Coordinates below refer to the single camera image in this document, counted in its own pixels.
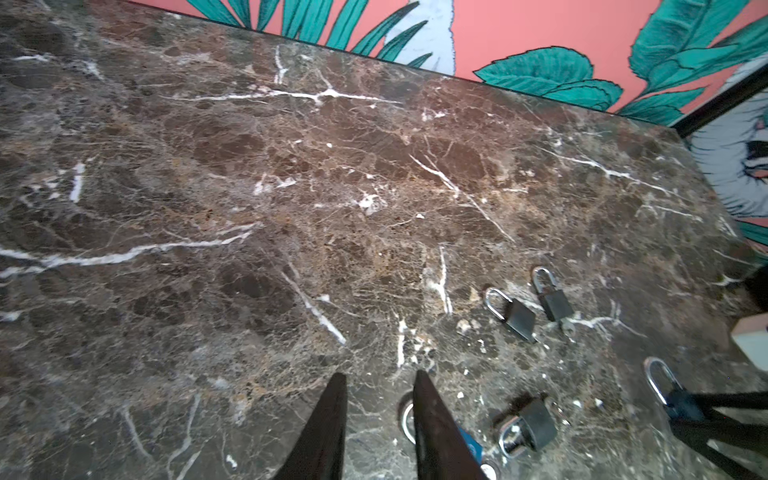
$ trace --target tropical leaf painting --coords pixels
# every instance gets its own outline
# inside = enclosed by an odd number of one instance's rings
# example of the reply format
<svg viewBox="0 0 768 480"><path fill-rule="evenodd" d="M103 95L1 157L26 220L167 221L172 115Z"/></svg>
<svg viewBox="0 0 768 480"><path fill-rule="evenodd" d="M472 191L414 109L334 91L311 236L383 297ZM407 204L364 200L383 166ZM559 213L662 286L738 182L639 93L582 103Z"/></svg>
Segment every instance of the tropical leaf painting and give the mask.
<svg viewBox="0 0 768 480"><path fill-rule="evenodd" d="M738 225L745 238L756 243L768 245L768 227L743 221L739 221Z"/></svg>
<svg viewBox="0 0 768 480"><path fill-rule="evenodd" d="M221 0L187 0L187 2L195 7L205 18L228 25L253 29L249 0L229 0L229 4L236 16L232 15ZM267 24L270 23L272 16L277 10L278 3L280 3L280 0L260 1L256 31L263 31ZM318 44L328 23L331 6L333 6L333 0L283 0L282 36L298 38L301 41ZM368 0L346 0L331 28L330 36L325 43L326 47L346 50L349 39L352 37L352 33L367 6ZM408 12L418 6L418 2L409 3L393 12L387 18L384 18L376 27L363 36L351 49L351 52L370 55L373 49L392 30L392 27L403 20ZM412 25L392 40L386 42L376 57L381 60L396 61L403 48L426 23L427 21L425 20ZM419 68L430 56L432 54L428 53L414 58L407 65Z"/></svg>
<svg viewBox="0 0 768 480"><path fill-rule="evenodd" d="M605 111L624 90L592 78L589 58L575 50L547 47L497 60L475 74L485 83Z"/></svg>
<svg viewBox="0 0 768 480"><path fill-rule="evenodd" d="M712 42L749 0L662 0L632 45L629 65L645 89L618 114L672 124L682 107L703 91L659 92L680 87L768 51L768 15L714 45ZM582 107L606 111L623 93L592 78L582 53L564 47L526 51L475 71L485 83Z"/></svg>

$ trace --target pink wall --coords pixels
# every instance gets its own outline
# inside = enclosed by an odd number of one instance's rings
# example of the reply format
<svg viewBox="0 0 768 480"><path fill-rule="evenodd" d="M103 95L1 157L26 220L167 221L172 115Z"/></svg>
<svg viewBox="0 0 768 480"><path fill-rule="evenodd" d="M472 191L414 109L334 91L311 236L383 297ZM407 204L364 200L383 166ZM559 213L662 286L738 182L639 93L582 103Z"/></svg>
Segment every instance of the pink wall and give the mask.
<svg viewBox="0 0 768 480"><path fill-rule="evenodd" d="M440 8L450 6L450 0L439 1ZM139 2L173 12L201 16L187 0ZM260 0L250 0L254 24L259 3ZM407 3L407 0L371 0L353 32L349 48L387 15ZM430 3L437 5L435 0L421 0L421 3L419 8L435 8ZM494 60L554 45L572 48L589 57L594 65L594 78L613 81L624 89L620 100L608 109L617 111L640 94L645 86L645 81L632 73L628 57L638 32L659 4L660 0L454 0L453 23L447 36L452 34L453 38L455 75L480 81L472 72ZM343 5L344 0L334 1L320 44L324 44L328 38ZM266 27L267 32L280 34L282 8L281 2ZM752 0L716 41L764 15L768 15L768 2ZM401 23L406 23L408 19L406 17ZM376 55L382 43L372 52L372 56ZM712 98L736 68L727 68L669 91L706 87L703 94L681 108L682 112L687 113Z"/></svg>

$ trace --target metal ring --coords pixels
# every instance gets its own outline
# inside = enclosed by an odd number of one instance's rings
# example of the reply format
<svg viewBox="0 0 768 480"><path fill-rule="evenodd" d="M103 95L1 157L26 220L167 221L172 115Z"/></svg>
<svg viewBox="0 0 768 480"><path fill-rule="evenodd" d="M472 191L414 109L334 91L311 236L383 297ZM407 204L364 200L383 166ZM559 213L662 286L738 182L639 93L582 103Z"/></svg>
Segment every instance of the metal ring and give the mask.
<svg viewBox="0 0 768 480"><path fill-rule="evenodd" d="M400 416L400 429L406 435L406 438L410 440L413 445L416 445L416 439L411 435L411 431L408 430L408 415L413 410L413 400L406 403L404 409L402 409L402 415Z"/></svg>
<svg viewBox="0 0 768 480"><path fill-rule="evenodd" d="M539 272L544 272L547 274L547 276L549 277L549 283L552 284L553 290L560 290L560 285L558 284L557 279L554 278L554 275L552 274L552 272L546 266L537 266L531 272L531 277L533 279L533 286L536 289L536 293L544 293L544 288L541 286L541 282L538 281Z"/></svg>
<svg viewBox="0 0 768 480"><path fill-rule="evenodd" d="M515 415L514 417L510 418L506 422L502 423L502 426L498 429L498 447L502 451L503 456L507 458L516 458L520 456L527 448L525 447L525 444L523 441L525 440L523 438L522 433L522 427L518 425L518 423L521 421L520 417ZM517 426L518 431L513 432L513 428ZM504 446L504 439L507 437L507 434L510 432L514 433L514 437L512 437L512 444L516 445L511 452L507 451L507 448Z"/></svg>
<svg viewBox="0 0 768 480"><path fill-rule="evenodd" d="M482 459L480 470L488 480L502 480L501 469L496 465L496 462L489 458Z"/></svg>
<svg viewBox="0 0 768 480"><path fill-rule="evenodd" d="M506 321L506 318L502 314L499 313L499 311L495 308L493 308L493 305L491 305L491 293L495 293L496 295L499 295L504 300L507 300L509 303L512 303L512 299L507 296L506 293L502 292L498 288L489 288L485 291L485 300L483 300L483 303L485 304L485 308L488 310L491 310L491 313L496 315L496 318L501 320L502 322Z"/></svg>
<svg viewBox="0 0 768 480"><path fill-rule="evenodd" d="M648 358L646 358L643 361L643 370L645 370L645 379L648 381L648 385L650 385L654 393L656 393L656 396L659 397L659 400L661 401L662 405L668 405L667 399L664 398L664 395L661 393L661 390L659 390L659 387L656 385L656 382L654 382L654 377L650 372L650 368L655 363L658 363L661 366L661 370L664 372L664 375L667 377L667 379L670 382L672 382L672 385L675 389L685 390L685 388L680 382L677 381L670 367L667 366L667 364L662 359L655 356L649 356Z"/></svg>

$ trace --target wall mural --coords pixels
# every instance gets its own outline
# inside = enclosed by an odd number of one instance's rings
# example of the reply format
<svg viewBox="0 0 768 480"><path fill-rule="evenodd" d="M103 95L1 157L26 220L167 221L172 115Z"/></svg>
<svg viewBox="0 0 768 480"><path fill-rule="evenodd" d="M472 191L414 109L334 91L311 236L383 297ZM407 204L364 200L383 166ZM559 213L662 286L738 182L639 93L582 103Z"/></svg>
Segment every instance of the wall mural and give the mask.
<svg viewBox="0 0 768 480"><path fill-rule="evenodd" d="M768 260L768 90L691 135L690 150L742 235Z"/></svg>
<svg viewBox="0 0 768 480"><path fill-rule="evenodd" d="M632 44L629 65L645 89L616 113L671 124L704 88L658 92L742 64L768 50L768 16L711 45L748 0L663 0ZM539 48L497 60L475 72L485 83L606 111L624 90L592 78L592 63L562 47Z"/></svg>
<svg viewBox="0 0 768 480"><path fill-rule="evenodd" d="M764 0L141 1L656 124L768 51Z"/></svg>

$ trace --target marble floor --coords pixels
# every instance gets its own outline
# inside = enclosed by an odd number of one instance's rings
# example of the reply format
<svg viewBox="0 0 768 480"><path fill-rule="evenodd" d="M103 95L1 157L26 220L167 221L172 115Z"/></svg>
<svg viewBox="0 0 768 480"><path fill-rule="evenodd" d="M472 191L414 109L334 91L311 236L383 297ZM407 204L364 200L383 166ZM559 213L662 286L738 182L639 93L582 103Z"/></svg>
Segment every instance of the marble floor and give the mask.
<svg viewBox="0 0 768 480"><path fill-rule="evenodd" d="M345 478L415 478L417 369L502 478L726 478L641 373L768 386L672 130L128 3L0 5L0 479L270 478L337 371ZM492 419L538 394L558 437L504 462Z"/></svg>

